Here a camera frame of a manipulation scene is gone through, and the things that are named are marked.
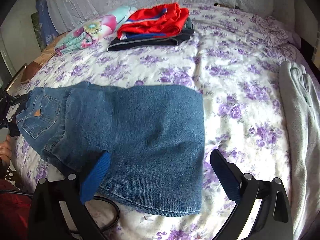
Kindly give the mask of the person's left hand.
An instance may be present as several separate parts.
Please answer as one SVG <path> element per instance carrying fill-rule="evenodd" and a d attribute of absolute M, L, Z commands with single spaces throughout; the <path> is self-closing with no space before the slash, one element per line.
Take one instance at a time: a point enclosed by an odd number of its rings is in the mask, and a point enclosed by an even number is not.
<path fill-rule="evenodd" d="M 0 149 L 0 158 L 2 161 L 2 165 L 4 168 L 8 168 L 10 165 L 10 159 L 12 157 L 12 149 L 11 149 L 11 136 L 7 135 L 6 140 L 1 142 Z"/>

